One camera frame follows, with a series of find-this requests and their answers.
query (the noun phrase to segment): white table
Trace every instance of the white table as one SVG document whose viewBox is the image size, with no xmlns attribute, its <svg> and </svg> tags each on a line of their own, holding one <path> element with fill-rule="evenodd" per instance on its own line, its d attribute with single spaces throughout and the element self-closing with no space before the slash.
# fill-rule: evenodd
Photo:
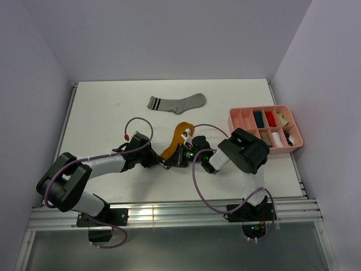
<svg viewBox="0 0 361 271">
<path fill-rule="evenodd" d="M 207 98 L 204 107 L 181 115 L 147 108 L 150 96 L 179 99 L 195 93 Z M 170 144 L 174 129 L 181 121 L 213 124 L 229 133 L 228 112 L 233 107 L 274 104 L 265 79 L 257 80 L 167 80 L 80 82 L 71 106 L 60 153 L 75 156 L 109 153 L 124 143 L 124 125 L 134 117 L 148 119 L 154 127 L 153 149 L 162 153 Z M 149 135 L 149 127 L 140 120 L 129 126 L 129 134 Z M 224 139 L 212 128 L 196 129 L 205 135 L 211 147 Z M 217 175 L 207 174 L 200 165 L 196 177 L 207 199 L 243 197 L 243 174 L 232 163 Z M 265 168 L 266 188 L 276 198 L 300 197 L 302 191 L 289 154 L 270 155 Z M 85 191 L 110 203 L 179 202 L 199 200 L 192 182 L 191 167 L 166 170 L 161 166 L 144 169 L 140 165 L 125 173 L 92 179 Z"/>
</svg>

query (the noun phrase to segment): pink organizer box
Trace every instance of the pink organizer box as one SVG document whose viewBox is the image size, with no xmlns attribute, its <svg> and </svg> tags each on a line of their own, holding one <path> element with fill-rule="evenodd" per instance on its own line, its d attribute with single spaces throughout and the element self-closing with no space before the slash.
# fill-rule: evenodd
<svg viewBox="0 0 361 271">
<path fill-rule="evenodd" d="M 262 112 L 263 123 L 265 125 L 264 128 L 257 127 L 253 112 Z M 272 112 L 276 126 L 270 127 L 265 112 Z M 283 114 L 283 118 L 288 121 L 287 125 L 281 126 L 277 113 Z M 246 130 L 248 133 L 253 134 L 258 138 L 261 138 L 259 135 L 260 132 L 266 132 L 272 144 L 272 147 L 270 147 L 270 154 L 286 154 L 303 145 L 302 137 L 298 131 L 297 125 L 294 122 L 293 116 L 288 106 L 232 108 L 228 117 L 228 127 L 231 133 L 237 128 L 242 128 L 243 130 Z M 290 136 L 293 137 L 294 146 L 288 145 L 284 131 L 288 132 Z M 273 132 L 279 133 L 284 147 L 276 146 L 272 136 Z"/>
</svg>

